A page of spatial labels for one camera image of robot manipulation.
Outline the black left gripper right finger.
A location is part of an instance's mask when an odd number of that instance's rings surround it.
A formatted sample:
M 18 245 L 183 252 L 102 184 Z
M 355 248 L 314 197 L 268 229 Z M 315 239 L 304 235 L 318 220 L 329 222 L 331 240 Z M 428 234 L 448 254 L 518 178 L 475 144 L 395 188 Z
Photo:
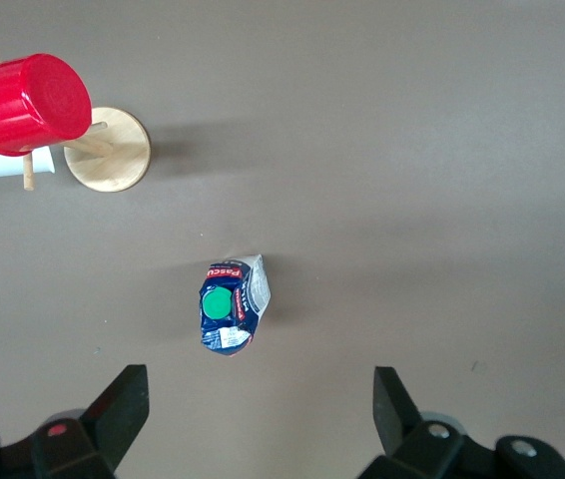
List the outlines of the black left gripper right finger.
M 356 479 L 492 479 L 492 452 L 424 419 L 393 367 L 374 369 L 372 415 L 384 453 Z

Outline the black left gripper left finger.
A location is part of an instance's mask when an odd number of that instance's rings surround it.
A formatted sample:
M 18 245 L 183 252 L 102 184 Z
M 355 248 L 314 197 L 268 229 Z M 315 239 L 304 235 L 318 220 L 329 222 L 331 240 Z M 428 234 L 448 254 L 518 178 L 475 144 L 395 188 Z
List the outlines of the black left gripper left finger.
M 149 412 L 147 367 L 128 365 L 79 417 L 60 417 L 31 436 L 36 479 L 117 479 Z

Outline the blue white milk carton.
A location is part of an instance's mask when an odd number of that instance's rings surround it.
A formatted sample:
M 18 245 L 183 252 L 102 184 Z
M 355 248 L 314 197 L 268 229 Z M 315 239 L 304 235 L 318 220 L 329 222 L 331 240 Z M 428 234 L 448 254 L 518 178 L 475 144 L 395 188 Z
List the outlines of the blue white milk carton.
M 202 345 L 224 356 L 239 353 L 253 341 L 271 300 L 264 257 L 210 264 L 199 297 Z

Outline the red plastic cup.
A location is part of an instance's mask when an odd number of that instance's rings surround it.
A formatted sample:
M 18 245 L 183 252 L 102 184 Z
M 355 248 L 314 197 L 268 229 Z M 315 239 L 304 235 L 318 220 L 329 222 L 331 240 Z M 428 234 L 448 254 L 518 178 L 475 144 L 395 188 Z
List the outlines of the red plastic cup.
M 39 53 L 0 63 L 0 155 L 76 140 L 91 124 L 87 88 L 65 61 Z

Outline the wooden mug tree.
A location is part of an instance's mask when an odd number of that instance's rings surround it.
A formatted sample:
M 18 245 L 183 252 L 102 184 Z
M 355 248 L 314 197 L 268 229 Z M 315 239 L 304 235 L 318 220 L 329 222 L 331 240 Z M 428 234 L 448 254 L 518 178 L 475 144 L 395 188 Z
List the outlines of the wooden mug tree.
M 135 185 L 149 167 L 151 144 L 142 124 L 128 112 L 92 105 L 92 124 L 76 140 L 59 145 L 72 175 L 97 192 L 114 193 Z M 19 156 L 24 162 L 23 181 L 34 188 L 32 152 Z

